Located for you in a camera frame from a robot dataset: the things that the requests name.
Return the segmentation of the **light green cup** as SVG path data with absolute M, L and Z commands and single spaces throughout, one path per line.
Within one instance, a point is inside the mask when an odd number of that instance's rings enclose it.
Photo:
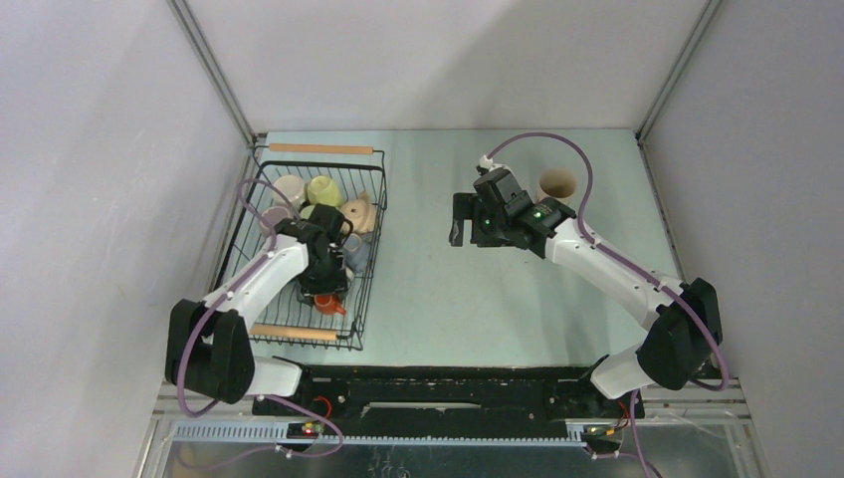
M 301 216 L 301 218 L 302 218 L 303 220 L 308 220 L 308 219 L 310 219 L 310 218 L 312 217 L 312 215 L 313 215 L 313 213 L 314 213 L 315 209 L 316 209 L 316 205 L 315 205 L 315 204 L 311 204 L 311 205 L 308 205 L 308 206 L 304 207 L 304 208 L 300 211 L 300 216 Z

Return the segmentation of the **mauve cup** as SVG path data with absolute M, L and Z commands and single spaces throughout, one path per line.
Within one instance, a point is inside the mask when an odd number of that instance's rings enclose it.
M 285 219 L 295 217 L 294 212 L 286 205 L 274 205 L 261 213 L 258 225 L 263 237 L 268 238 L 275 234 L 275 227 Z

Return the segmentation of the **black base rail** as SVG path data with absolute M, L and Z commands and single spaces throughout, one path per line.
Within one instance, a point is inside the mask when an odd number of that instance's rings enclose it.
M 563 440 L 577 423 L 623 424 L 640 399 L 611 399 L 585 366 L 308 365 L 291 400 L 352 439 Z

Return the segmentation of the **seashell coral print mug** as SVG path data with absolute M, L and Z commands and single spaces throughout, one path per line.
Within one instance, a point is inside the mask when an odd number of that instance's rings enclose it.
M 568 205 L 577 190 L 578 182 L 574 173 L 567 168 L 549 168 L 539 177 L 536 201 L 553 198 Z

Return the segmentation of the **small orange cup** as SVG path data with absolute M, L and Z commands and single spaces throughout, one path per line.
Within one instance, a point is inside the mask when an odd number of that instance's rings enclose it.
M 321 314 L 327 316 L 345 316 L 347 314 L 342 298 L 336 294 L 314 295 L 313 307 Z

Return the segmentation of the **yellow-green cup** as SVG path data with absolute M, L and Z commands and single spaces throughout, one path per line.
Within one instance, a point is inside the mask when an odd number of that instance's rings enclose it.
M 339 208 L 345 203 L 337 183 L 326 175 L 313 177 L 306 187 L 306 194 L 310 204 L 323 204 Z

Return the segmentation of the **grey-blue small cup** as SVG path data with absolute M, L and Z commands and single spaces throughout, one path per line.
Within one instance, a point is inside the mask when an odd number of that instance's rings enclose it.
M 369 241 L 357 233 L 351 233 L 342 246 L 346 267 L 354 273 L 362 273 L 367 267 L 370 251 Z

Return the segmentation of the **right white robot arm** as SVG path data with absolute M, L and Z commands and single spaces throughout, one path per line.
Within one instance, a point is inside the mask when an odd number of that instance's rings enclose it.
M 578 393 L 582 409 L 603 416 L 619 397 L 658 384 L 679 390 L 722 342 L 717 291 L 643 267 L 612 250 L 573 209 L 552 197 L 534 201 L 505 168 L 493 168 L 452 200 L 449 242 L 515 247 L 562 266 L 614 299 L 646 331 L 644 341 L 600 359 Z

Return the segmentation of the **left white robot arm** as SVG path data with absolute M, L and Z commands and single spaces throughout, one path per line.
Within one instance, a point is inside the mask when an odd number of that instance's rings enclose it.
M 310 410 L 315 389 L 301 379 L 302 368 L 255 356 L 249 331 L 291 283 L 309 299 L 346 293 L 342 245 L 350 229 L 344 215 L 327 205 L 316 206 L 306 219 L 284 219 L 228 282 L 200 301 L 176 303 L 169 319 L 166 380 L 181 391 L 225 403 L 273 394 L 290 414 Z

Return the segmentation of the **peach teapot-shaped cup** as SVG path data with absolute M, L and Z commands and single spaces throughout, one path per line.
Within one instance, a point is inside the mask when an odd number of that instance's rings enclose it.
M 351 223 L 351 231 L 363 235 L 374 231 L 377 207 L 368 191 L 361 192 L 340 207 L 340 212 Z

